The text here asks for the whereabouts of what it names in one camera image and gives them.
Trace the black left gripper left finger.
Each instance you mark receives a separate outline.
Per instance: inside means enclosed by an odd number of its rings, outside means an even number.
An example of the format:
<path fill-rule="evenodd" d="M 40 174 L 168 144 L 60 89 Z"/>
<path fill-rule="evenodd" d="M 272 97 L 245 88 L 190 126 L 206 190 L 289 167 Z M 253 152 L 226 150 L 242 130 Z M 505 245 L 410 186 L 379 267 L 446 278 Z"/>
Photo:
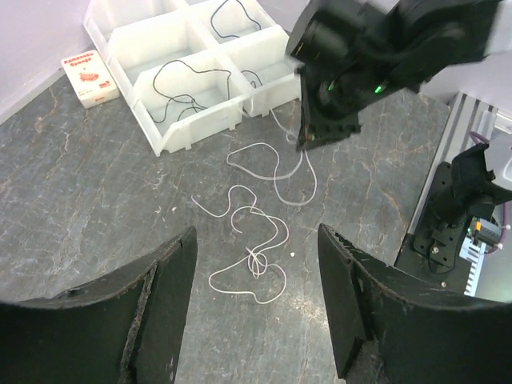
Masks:
<path fill-rule="evenodd" d="M 3 302 L 2 382 L 174 382 L 197 256 L 189 227 L 53 298 Z"/>

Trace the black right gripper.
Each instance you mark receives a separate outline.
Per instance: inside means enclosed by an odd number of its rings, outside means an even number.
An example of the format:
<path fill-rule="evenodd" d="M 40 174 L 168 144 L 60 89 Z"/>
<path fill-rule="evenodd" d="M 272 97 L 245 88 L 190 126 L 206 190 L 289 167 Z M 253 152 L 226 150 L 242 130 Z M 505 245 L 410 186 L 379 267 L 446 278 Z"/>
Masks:
<path fill-rule="evenodd" d="M 335 81 L 303 65 L 296 69 L 301 87 L 301 121 L 296 151 L 312 150 L 361 132 L 358 112 L 342 116 Z"/>

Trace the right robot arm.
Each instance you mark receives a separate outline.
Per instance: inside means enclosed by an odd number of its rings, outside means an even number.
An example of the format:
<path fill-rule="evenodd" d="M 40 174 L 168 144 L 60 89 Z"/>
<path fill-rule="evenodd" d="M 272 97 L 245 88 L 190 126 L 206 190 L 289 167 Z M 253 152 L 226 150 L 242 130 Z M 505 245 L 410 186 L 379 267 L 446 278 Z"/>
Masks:
<path fill-rule="evenodd" d="M 388 11 L 370 2 L 309 2 L 286 46 L 301 87 L 296 146 L 349 138 L 369 105 L 510 48 L 508 1 L 400 1 Z"/>

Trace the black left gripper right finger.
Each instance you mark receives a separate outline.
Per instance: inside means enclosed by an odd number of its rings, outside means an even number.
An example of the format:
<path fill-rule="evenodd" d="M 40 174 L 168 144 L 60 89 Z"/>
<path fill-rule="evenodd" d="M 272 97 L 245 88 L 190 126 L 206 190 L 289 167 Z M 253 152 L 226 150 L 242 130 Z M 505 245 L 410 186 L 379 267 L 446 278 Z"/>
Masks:
<path fill-rule="evenodd" d="M 318 262 L 337 374 L 376 341 L 392 383 L 509 383 L 511 305 L 437 288 L 318 228 Z"/>

